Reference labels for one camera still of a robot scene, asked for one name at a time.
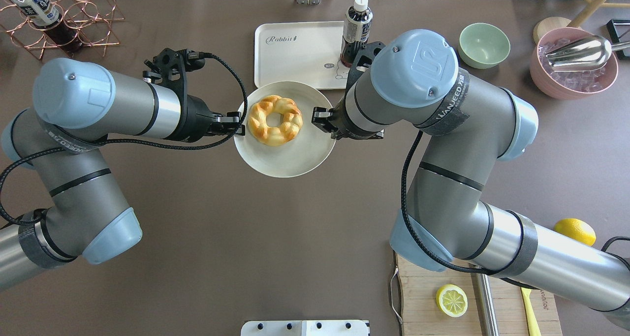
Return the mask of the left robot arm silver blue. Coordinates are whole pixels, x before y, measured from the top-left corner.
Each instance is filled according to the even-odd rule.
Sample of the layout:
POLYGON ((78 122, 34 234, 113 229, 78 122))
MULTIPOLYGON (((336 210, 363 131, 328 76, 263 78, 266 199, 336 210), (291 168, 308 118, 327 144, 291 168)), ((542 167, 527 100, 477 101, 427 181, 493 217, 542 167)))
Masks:
POLYGON ((135 212, 100 152, 115 143, 110 134, 163 149, 167 145, 156 139, 193 143, 243 135, 245 114, 212 112, 187 95, 186 67, 200 68, 203 59, 153 65, 143 80, 67 58, 41 68, 33 105, 2 133, 2 149, 13 163, 1 181, 20 166, 34 169, 53 206, 16 217, 1 210, 2 290, 77 257, 101 264, 141 240, 135 212))

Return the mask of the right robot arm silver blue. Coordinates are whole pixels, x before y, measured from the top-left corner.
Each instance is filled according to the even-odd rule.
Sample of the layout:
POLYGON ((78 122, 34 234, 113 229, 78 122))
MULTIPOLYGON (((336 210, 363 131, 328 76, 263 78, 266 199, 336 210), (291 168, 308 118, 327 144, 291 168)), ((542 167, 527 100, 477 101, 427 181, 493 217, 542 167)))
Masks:
POLYGON ((392 231, 396 253, 433 271, 484 274, 542 289, 629 328, 629 261, 565 237, 524 215, 481 201, 496 161, 518 157, 537 134, 532 105, 470 75, 447 40, 411 30, 373 54, 333 108, 312 123, 333 139, 380 139, 398 121, 430 136, 392 231))

